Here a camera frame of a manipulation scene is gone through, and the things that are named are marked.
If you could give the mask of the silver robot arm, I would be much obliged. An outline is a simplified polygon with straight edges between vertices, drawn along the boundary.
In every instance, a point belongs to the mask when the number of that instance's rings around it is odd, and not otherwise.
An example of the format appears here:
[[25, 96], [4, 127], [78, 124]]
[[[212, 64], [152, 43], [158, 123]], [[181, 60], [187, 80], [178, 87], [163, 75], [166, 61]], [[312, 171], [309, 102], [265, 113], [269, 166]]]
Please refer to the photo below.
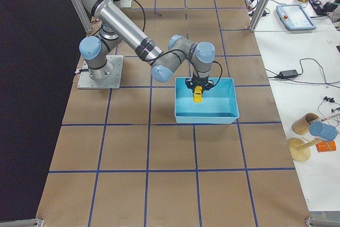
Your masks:
[[184, 60], [194, 70], [187, 78], [186, 86], [202, 91], [213, 88], [216, 83], [209, 79], [211, 66], [215, 61], [215, 47], [210, 42], [194, 43], [182, 36], [174, 35], [168, 43], [168, 51], [161, 49], [116, 6], [116, 0], [81, 0], [93, 17], [112, 29], [125, 41], [144, 62], [151, 66], [151, 75], [159, 82], [166, 82]]

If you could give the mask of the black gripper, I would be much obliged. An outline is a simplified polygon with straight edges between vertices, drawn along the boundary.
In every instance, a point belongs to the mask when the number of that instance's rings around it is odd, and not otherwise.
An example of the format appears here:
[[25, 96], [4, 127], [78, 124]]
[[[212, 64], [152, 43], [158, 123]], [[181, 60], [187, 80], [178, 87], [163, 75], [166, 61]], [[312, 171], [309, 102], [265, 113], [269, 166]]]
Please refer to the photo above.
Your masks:
[[200, 86], [202, 88], [202, 91], [210, 90], [214, 87], [214, 82], [212, 80], [209, 80], [208, 78], [209, 77], [201, 78], [193, 75], [192, 78], [185, 79], [185, 85], [188, 89], [191, 89], [192, 91], [194, 91], [197, 86]]

